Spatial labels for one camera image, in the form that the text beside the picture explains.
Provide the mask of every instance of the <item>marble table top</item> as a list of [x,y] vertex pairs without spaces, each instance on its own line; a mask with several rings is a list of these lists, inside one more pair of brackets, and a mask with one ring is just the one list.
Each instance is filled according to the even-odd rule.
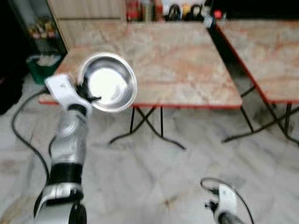
[[[114,23],[99,27],[99,35],[92,44],[71,49],[55,74],[67,74],[76,83],[84,60],[108,51],[122,56],[135,72],[134,105],[240,108],[241,97],[202,24]],[[42,96],[40,102],[51,99]]]
[[299,21],[226,21],[218,27],[268,102],[299,102]]

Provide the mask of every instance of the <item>marble floor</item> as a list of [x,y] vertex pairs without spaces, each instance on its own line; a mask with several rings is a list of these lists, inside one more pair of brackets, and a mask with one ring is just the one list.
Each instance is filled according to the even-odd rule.
[[[235,79],[243,91],[247,78]],[[45,175],[39,160],[10,129],[20,102],[41,89],[28,76],[19,103],[0,117],[0,223],[33,223],[33,205]],[[244,99],[254,125],[270,119],[257,93]],[[284,111],[278,106],[277,114]],[[49,163],[48,144],[60,116],[58,106],[32,102],[17,128]],[[109,145],[128,130],[131,110],[120,114],[94,111],[90,117],[83,173],[89,224],[214,224],[204,203],[213,197],[200,188],[202,177],[233,184],[248,202],[257,224],[297,224],[299,220],[299,148],[276,126],[257,135],[221,144],[231,133],[247,131],[239,110],[165,109],[164,134],[186,146],[157,138],[147,126]],[[159,128],[158,111],[150,118]],[[299,138],[299,116],[291,119]],[[249,223],[239,203],[240,217]]]

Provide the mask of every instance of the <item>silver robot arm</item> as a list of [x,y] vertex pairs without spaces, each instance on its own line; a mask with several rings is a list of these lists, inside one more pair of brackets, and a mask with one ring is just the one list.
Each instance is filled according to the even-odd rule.
[[79,97],[64,75],[50,77],[46,85],[65,113],[49,153],[50,179],[35,204],[36,224],[86,224],[81,186],[90,103]]
[[218,189],[210,191],[217,195],[219,200],[218,202],[210,201],[205,204],[205,207],[213,212],[217,224],[245,224],[236,215],[237,195],[229,186],[220,184]]

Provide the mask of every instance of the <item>table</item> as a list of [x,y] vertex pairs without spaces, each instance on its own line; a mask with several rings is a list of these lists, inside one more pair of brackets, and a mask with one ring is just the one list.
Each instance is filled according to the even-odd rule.
[[[164,136],[163,107],[241,107],[238,90],[201,23],[120,23],[101,27],[100,34],[105,40],[100,47],[72,49],[55,74],[67,74],[76,83],[84,59],[101,49],[117,53],[128,61],[137,78],[138,93],[129,132],[111,143],[135,133],[147,123],[158,137],[184,149]],[[53,103],[53,100],[44,95],[40,102]],[[151,109],[144,114],[141,107]],[[156,108],[160,108],[160,133],[148,120]],[[133,128],[136,110],[143,119]]]
[[[217,29],[253,82],[253,87],[241,96],[257,89],[274,119],[254,130],[241,107],[250,132],[229,137],[224,142],[278,124],[286,138],[299,144],[288,133],[290,116],[299,110],[298,107],[292,110],[292,104],[299,103],[299,21],[226,21]],[[286,104],[285,115],[277,117],[269,104]]]

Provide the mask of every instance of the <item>stainless steel bowl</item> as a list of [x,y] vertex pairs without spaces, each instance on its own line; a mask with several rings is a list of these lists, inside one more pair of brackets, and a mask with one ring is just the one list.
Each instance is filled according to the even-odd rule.
[[137,94],[137,80],[132,68],[121,57],[98,53],[88,58],[81,69],[79,84],[89,98],[98,98],[92,105],[105,112],[128,108]]

